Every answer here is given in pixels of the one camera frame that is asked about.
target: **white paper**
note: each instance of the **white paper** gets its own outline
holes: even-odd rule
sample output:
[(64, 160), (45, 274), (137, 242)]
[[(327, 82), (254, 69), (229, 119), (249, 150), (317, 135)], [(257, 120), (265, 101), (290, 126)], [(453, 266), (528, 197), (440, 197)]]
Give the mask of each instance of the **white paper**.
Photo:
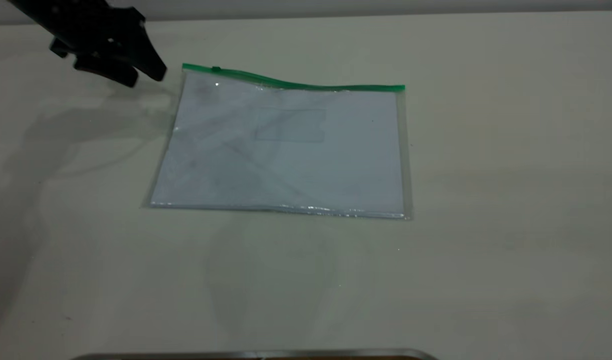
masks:
[(395, 96), (188, 71), (152, 205), (403, 217)]

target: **clear plastic pouch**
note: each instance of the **clear plastic pouch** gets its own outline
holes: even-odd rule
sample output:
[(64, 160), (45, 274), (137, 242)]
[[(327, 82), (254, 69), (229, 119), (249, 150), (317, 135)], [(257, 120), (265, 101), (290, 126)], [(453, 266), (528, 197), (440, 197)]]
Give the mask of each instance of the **clear plastic pouch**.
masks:
[(409, 218), (403, 85), (184, 76), (151, 206)]

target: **table surface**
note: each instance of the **table surface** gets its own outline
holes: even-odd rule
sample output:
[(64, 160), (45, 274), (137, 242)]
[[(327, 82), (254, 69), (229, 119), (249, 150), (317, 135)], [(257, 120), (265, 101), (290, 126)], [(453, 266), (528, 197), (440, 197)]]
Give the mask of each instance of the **table surface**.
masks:
[[(612, 359), (612, 13), (147, 24), (134, 89), (0, 26), (0, 360)], [(411, 221), (150, 209), (181, 64), (405, 84)]]

